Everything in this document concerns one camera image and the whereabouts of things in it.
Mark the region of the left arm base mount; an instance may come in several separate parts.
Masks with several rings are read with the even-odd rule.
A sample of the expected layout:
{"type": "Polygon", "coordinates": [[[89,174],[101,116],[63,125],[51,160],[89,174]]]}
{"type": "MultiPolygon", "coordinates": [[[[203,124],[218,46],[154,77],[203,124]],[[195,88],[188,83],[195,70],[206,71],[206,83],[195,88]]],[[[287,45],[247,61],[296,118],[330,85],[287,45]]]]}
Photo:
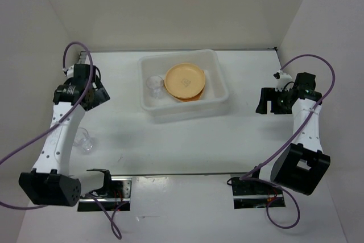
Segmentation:
{"type": "MultiPolygon", "coordinates": [[[[112,176],[108,190],[93,190],[89,194],[96,198],[107,212],[129,211],[133,178],[112,176]]],[[[100,206],[92,199],[82,196],[77,206],[78,212],[101,212],[100,206]]]]}

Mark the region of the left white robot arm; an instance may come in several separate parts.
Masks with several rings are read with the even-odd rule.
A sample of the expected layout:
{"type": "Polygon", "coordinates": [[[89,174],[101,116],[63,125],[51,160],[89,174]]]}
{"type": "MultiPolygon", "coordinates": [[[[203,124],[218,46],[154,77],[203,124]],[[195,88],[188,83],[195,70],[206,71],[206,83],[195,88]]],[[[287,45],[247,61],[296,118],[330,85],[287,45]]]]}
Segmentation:
{"type": "Polygon", "coordinates": [[[88,169],[70,175],[69,165],[78,126],[85,113],[110,99],[96,66],[76,64],[67,80],[53,95],[51,125],[42,151],[30,172],[23,172],[19,185],[36,205],[73,207],[80,197],[95,192],[107,197],[113,191],[111,174],[106,169],[88,169]]]}

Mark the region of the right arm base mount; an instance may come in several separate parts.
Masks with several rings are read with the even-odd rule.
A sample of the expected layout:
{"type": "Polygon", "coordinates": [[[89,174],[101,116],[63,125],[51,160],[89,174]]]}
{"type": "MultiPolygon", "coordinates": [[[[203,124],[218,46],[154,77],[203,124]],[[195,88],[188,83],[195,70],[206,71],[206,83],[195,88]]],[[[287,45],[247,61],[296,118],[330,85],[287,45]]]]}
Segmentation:
{"type": "Polygon", "coordinates": [[[227,180],[233,194],[234,209],[255,209],[285,207],[283,191],[268,184],[255,181],[241,181],[239,177],[232,176],[227,180]]]}

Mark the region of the clear glass cup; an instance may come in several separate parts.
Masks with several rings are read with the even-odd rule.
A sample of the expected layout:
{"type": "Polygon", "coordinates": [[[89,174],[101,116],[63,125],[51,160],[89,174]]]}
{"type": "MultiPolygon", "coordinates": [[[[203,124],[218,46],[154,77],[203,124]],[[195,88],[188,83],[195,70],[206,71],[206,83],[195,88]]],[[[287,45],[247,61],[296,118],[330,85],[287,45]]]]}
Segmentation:
{"type": "Polygon", "coordinates": [[[89,132],[84,127],[79,127],[73,141],[73,146],[83,153],[90,153],[94,148],[94,140],[90,137],[89,132]]]}
{"type": "Polygon", "coordinates": [[[163,97],[163,79],[160,76],[150,76],[146,80],[146,87],[152,98],[160,99],[163,97]]]}

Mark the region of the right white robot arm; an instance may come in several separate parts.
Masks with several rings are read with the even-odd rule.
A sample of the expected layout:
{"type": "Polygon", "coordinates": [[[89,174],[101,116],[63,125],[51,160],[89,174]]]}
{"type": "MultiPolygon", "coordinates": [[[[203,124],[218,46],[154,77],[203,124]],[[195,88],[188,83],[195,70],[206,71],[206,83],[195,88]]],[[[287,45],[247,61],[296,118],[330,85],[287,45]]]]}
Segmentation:
{"type": "Polygon", "coordinates": [[[298,73],[295,80],[279,71],[274,74],[277,86],[262,88],[256,113],[292,114],[293,132],[273,165],[270,180],[304,195],[311,195],[330,166],[330,156],[323,153],[319,136],[322,94],[315,91],[316,76],[298,73]]]}

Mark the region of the clear glass cup front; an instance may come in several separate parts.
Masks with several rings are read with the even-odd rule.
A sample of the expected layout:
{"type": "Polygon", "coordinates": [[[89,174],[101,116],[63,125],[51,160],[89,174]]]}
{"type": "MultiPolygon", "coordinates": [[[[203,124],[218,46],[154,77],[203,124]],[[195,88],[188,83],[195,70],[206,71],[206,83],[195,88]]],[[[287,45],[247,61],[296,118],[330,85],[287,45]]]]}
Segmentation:
{"type": "Polygon", "coordinates": [[[89,132],[84,127],[79,127],[73,141],[73,146],[83,153],[90,153],[94,148],[94,140],[90,137],[89,132]]]}

